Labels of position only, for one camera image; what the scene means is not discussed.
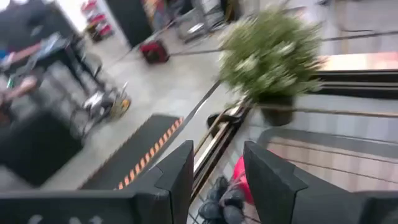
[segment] person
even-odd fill
[[[10,111],[10,102],[32,91],[37,86],[37,78],[33,75],[25,77],[21,84],[12,89],[0,90],[0,127],[10,124],[14,116]]]

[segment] potted plant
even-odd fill
[[[293,106],[296,95],[320,86],[317,30],[280,8],[231,24],[221,35],[220,80],[255,103]],[[291,111],[262,113],[273,126],[293,118]]]

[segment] cart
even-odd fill
[[[271,127],[262,109],[292,111],[294,120]],[[187,223],[203,222],[198,209],[219,176],[231,178],[245,141],[350,192],[398,190],[397,110],[395,101],[330,95],[298,97],[293,108],[242,100],[223,110],[195,148]],[[243,211],[245,223],[261,223],[254,205]]]

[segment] gray floor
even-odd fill
[[[267,2],[272,1],[261,0],[260,8],[265,7]],[[291,0],[289,8],[305,7],[304,18],[307,21],[324,21],[323,38],[353,35],[340,32],[336,28],[335,15],[336,13],[342,15],[344,10],[349,13],[345,20],[340,22],[347,29],[374,29],[378,32],[398,30],[398,24],[393,22],[398,19],[398,1],[396,0],[339,1],[330,9],[322,8],[315,3],[316,0]],[[243,4],[245,14],[258,9],[257,3],[253,0],[246,0]],[[183,45],[172,30],[168,30],[161,37],[171,52],[211,50],[218,46],[217,34],[187,45]],[[398,50],[397,36],[385,36],[377,40],[376,38],[349,40],[344,44],[337,41],[325,42],[320,49],[320,54],[396,50]],[[106,70],[104,74],[106,79],[112,80],[119,86],[128,82],[127,93],[133,99],[132,106],[119,121],[105,124],[94,131],[87,139],[85,148],[49,179],[42,189],[76,189],[152,113],[174,116],[189,114],[213,86],[218,73],[218,53],[172,57],[166,64],[148,66],[140,58],[138,52],[135,50],[129,52],[116,38],[91,46],[90,51],[101,56]],[[214,102],[207,104],[201,116],[205,117],[206,113],[220,110],[228,101],[229,99],[223,97],[214,98]],[[196,125],[194,123],[198,123],[202,129],[205,128],[203,125],[205,121],[196,119],[192,122],[193,126]],[[184,136],[184,139],[189,138],[190,134],[195,135],[191,137],[192,139],[199,139],[197,135],[201,135],[201,133],[192,132]]]

